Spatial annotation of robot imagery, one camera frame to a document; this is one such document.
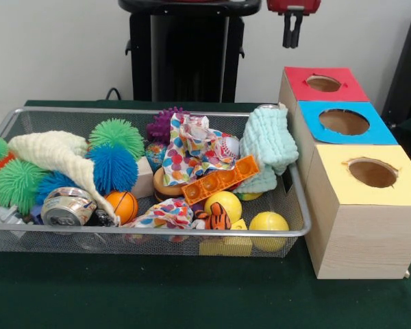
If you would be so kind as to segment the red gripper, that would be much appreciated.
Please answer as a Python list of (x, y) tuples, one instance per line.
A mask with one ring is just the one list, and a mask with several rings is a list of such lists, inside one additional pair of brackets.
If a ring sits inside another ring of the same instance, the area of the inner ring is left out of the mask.
[[(267, 0), (266, 3), (269, 11), (276, 12), (279, 15), (284, 15), (284, 36), (282, 45), (284, 48), (290, 48), (291, 43), (292, 47), (298, 47), (299, 34), (302, 24), (302, 13), (306, 16), (316, 13), (320, 7), (321, 0)], [(295, 24), (292, 31), (292, 13), (287, 12), (294, 11), (302, 13), (294, 13)]]

